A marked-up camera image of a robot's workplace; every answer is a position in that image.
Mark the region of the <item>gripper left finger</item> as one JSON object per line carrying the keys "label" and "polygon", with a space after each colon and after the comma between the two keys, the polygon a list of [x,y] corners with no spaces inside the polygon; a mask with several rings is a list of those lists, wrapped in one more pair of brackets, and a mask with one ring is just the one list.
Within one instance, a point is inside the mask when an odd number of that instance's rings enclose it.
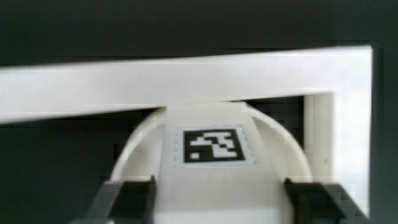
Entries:
{"label": "gripper left finger", "polygon": [[156,180],[106,181],[72,224],[154,224]]}

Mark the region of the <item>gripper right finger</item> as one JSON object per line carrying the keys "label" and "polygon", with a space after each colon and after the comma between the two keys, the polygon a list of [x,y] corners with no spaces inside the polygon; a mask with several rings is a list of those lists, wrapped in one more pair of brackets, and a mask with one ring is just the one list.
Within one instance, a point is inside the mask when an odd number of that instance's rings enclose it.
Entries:
{"label": "gripper right finger", "polygon": [[284,179],[293,224],[373,224],[339,184]]}

